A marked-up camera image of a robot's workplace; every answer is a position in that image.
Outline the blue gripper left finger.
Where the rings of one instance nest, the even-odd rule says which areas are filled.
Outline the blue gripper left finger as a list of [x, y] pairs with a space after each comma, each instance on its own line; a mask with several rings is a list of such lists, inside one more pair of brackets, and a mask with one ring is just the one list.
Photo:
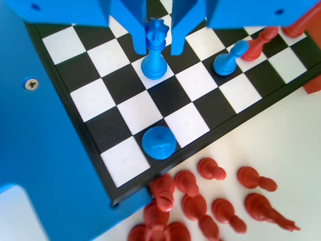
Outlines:
[[145, 0], [111, 1], [110, 15], [131, 34], [134, 50], [139, 55], [146, 54], [146, 13]]

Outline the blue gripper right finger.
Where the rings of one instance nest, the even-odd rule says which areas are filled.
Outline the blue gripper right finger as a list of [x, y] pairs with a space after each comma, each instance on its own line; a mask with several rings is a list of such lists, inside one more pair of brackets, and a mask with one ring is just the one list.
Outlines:
[[180, 55], [185, 37], [206, 17], [205, 0], [173, 0], [171, 55]]

